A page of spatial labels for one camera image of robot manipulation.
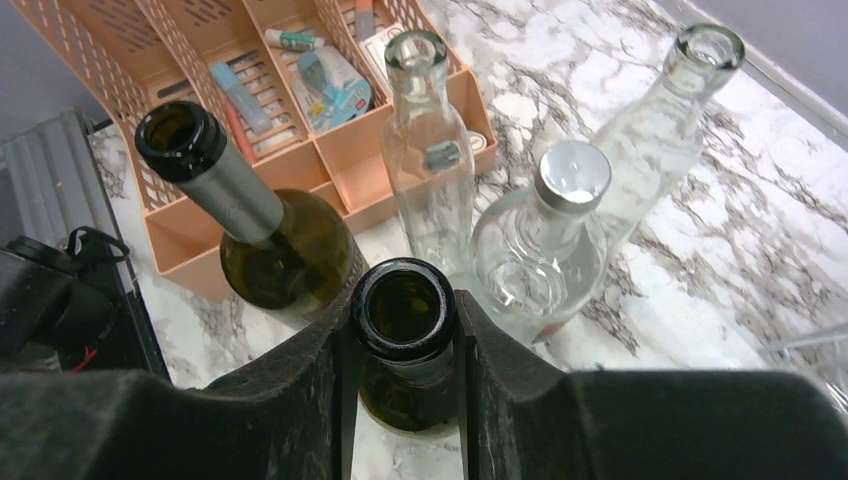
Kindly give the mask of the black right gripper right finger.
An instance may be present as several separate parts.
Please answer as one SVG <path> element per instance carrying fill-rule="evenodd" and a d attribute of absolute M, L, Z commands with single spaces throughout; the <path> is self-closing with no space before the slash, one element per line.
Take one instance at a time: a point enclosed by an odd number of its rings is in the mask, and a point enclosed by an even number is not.
<path fill-rule="evenodd" d="M 565 372 L 457 291 L 468 479 L 843 479 L 847 430 L 809 380 L 768 370 Z"/>

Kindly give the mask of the green wine bottle dark label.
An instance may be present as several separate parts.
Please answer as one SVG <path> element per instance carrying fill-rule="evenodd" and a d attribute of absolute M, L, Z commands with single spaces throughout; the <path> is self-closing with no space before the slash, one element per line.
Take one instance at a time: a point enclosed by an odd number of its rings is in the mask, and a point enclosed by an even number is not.
<path fill-rule="evenodd" d="M 383 261 L 356 285 L 349 319 L 364 349 L 358 389 L 369 416 L 412 438 L 452 435 L 459 320 L 447 277 L 421 259 Z"/>

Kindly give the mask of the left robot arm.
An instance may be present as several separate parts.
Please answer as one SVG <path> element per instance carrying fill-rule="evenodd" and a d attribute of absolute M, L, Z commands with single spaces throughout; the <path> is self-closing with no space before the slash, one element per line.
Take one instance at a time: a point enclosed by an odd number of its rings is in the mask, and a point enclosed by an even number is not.
<path fill-rule="evenodd" d="M 1 360 L 26 345 L 68 354 L 69 370 L 85 370 L 98 356 L 122 306 L 118 287 L 86 279 L 128 259 L 129 247 L 93 227 L 74 229 L 65 249 L 20 235 L 1 248 Z"/>

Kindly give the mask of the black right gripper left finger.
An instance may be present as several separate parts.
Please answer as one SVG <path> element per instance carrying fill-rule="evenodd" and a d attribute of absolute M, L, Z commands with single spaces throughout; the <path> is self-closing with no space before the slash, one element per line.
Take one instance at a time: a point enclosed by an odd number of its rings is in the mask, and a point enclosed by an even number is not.
<path fill-rule="evenodd" d="M 6 374 L 5 479 L 346 479 L 359 349 L 348 309 L 204 389 L 141 370 Z"/>

